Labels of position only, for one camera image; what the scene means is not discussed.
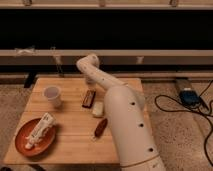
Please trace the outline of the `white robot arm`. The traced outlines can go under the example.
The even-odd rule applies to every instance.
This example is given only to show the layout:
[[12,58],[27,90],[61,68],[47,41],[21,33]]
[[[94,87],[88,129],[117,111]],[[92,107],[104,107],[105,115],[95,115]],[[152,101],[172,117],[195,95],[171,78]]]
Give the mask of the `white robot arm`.
[[143,110],[144,95],[99,68],[99,58],[90,54],[76,66],[88,84],[98,84],[105,91],[104,112],[116,147],[122,171],[166,171]]

